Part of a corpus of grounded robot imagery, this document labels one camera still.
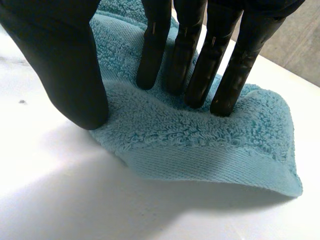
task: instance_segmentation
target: towel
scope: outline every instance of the towel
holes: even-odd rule
[[[140,0],[102,0],[90,21],[109,101],[109,120],[90,131],[93,138],[142,178],[240,184],[300,196],[294,125],[284,99],[246,84],[231,116],[214,116],[209,108],[219,75],[200,109],[169,95],[164,79],[178,33],[174,19],[157,81],[151,90],[139,89],[146,23]]]

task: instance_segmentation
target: white table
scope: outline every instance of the white table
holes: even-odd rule
[[[62,116],[11,39],[0,33],[0,42],[1,240],[320,239],[318,87],[263,57],[247,81],[281,94],[291,108],[301,197],[150,181]]]

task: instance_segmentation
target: metal pin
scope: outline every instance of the metal pin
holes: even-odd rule
[[[156,32],[156,22],[153,23],[152,35]]]
[[[216,42],[216,37],[214,36],[213,39],[212,39],[212,42],[211,42],[211,46],[212,47],[214,46],[215,42]]]

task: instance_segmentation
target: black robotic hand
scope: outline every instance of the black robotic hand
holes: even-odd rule
[[[265,42],[303,1],[283,1],[282,5],[275,7],[266,4],[268,0],[174,0],[179,30],[166,78],[168,92],[176,96],[184,93],[184,102],[191,108],[197,109],[204,104],[236,23],[243,13],[236,46],[210,106],[211,113],[229,116]],[[185,87],[186,75],[201,33],[206,3],[207,33],[191,80]],[[141,89],[148,90],[155,84],[160,69],[170,29],[171,0],[142,0],[142,4],[148,26],[136,83]]]

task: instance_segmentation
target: light blue towel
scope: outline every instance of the light blue towel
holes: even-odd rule
[[[231,117],[222,118],[209,111],[220,76],[199,110],[167,94],[174,19],[154,88],[139,89],[146,22],[140,0],[102,0],[90,22],[110,108],[108,123],[92,136],[143,178],[234,183],[300,196],[294,126],[281,96],[246,84]]]

